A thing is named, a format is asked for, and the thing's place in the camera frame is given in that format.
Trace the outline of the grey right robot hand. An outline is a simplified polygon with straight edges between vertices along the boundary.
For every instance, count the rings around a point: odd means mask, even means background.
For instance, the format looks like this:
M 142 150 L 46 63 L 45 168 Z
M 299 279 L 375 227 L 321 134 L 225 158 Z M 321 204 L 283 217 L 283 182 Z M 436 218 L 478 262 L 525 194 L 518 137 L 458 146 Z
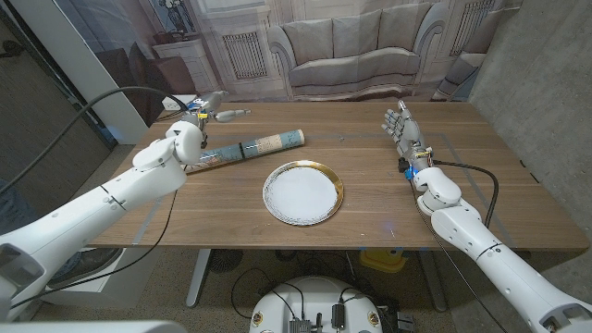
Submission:
M 398 101 L 397 111 L 387 110 L 381 128 L 395 142 L 397 152 L 410 167 L 420 171 L 432 166 L 424 135 L 402 100 Z

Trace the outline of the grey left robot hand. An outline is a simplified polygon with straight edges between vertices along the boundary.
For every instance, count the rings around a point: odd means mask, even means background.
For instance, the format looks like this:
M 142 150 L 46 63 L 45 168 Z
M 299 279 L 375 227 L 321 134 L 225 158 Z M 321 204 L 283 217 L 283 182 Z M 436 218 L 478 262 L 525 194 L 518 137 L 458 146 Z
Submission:
M 187 107 L 199 119 L 213 119 L 219 123 L 229 123 L 237 117 L 247 116 L 251 113 L 250 109 L 218 111 L 223 98 L 227 95 L 227 91 L 211 92 L 193 99 L 187 103 Z

